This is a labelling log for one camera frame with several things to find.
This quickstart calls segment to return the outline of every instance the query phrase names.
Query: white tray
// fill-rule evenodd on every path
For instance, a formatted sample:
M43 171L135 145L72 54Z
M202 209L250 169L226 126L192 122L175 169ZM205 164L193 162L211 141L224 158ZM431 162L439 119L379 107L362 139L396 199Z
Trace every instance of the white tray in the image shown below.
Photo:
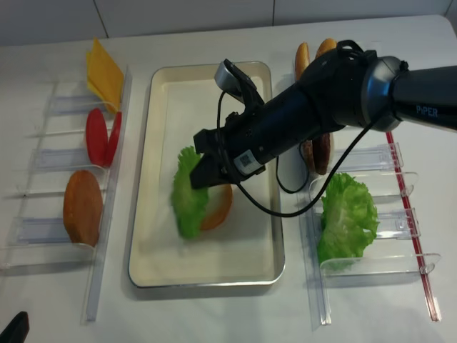
M236 188L227 220L195 240L183 240L170 204L178 154L194 145L193 136L216 126L221 90L213 80L218 65L158 70L151 98L136 203L129 276L138 287L265 285L284 268L281 220L252 205ZM265 101L271 77L260 62L237 64ZM222 117L243 111L243 104L224 98ZM263 205L279 210L274 164L249 179L245 187Z

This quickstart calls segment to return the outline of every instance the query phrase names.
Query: robotic arm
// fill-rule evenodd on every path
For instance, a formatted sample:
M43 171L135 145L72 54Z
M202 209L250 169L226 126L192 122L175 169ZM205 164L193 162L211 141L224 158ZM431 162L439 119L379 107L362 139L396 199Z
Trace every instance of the robotic arm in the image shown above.
M214 78L223 91L218 117L225 93L245 110L194 136L196 152L204 154L191 173L195 189L239 185L301 141L346 125L390 131L406 120L457 130L457 66L409 71L405 61L378 58L353 41L340 41L266 104L229 60Z

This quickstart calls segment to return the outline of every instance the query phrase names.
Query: green lettuce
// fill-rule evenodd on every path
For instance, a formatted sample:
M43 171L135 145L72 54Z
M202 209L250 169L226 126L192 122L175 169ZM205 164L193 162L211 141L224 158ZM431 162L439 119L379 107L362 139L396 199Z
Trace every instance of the green lettuce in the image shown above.
M200 224L206 215L209 202L208 188L193 189L192 169L200 161L193 146L181 150L178 156L178 171L174 176L171 205L173 206L179 234L185 239L195 238L200 233Z
M378 211L365 184L346 173L335 174L322 197L322 236L318 258L362 257L376 238Z

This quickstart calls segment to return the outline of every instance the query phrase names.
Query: barcode label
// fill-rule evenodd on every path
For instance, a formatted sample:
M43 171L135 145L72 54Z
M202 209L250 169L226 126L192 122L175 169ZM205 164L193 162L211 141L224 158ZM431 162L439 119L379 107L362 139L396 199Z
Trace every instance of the barcode label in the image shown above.
M262 167L262 165L257 162L256 157L254 157L251 150L246 150L244 153L236 157L233 162L236 168L243 175L252 174L257 169Z

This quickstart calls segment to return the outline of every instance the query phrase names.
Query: red tomato slice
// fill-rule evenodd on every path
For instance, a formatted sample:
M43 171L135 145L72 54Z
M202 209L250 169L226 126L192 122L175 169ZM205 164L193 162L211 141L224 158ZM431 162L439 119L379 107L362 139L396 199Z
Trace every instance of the red tomato slice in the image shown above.
M117 143L119 141L119 135L121 134L121 122L122 113L117 112L116 118L114 118L113 128L111 129L111 135L108 140L108 147L106 148L106 156L104 166L111 166L116 153Z
M93 109L87 116L86 145L91 163L104 166L106 147L108 146L108 131L100 109Z

